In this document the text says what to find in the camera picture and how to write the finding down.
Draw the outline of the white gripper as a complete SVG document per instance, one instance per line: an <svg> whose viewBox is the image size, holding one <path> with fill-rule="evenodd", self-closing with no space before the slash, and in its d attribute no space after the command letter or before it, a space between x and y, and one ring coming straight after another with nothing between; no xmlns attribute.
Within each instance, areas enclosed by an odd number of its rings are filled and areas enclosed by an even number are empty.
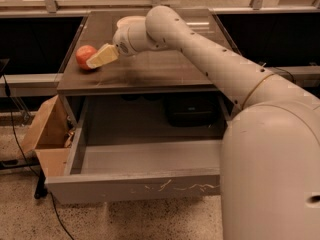
<svg viewBox="0 0 320 240"><path fill-rule="evenodd" d="M157 49L157 43L147 34L145 22L129 28L117 28L113 36L113 44L104 44L86 61L87 66L95 69L111 63L119 58L119 53L124 56L132 56Z"/></svg>

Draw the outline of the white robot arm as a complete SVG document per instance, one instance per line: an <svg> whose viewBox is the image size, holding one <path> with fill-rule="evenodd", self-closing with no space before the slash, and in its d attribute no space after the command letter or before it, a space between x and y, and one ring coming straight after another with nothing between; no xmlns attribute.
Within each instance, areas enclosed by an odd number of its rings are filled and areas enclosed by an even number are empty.
<svg viewBox="0 0 320 240"><path fill-rule="evenodd" d="M160 49L181 52L239 110L221 148L224 240L319 240L318 98L195 33L166 6L128 19L86 63Z"/></svg>

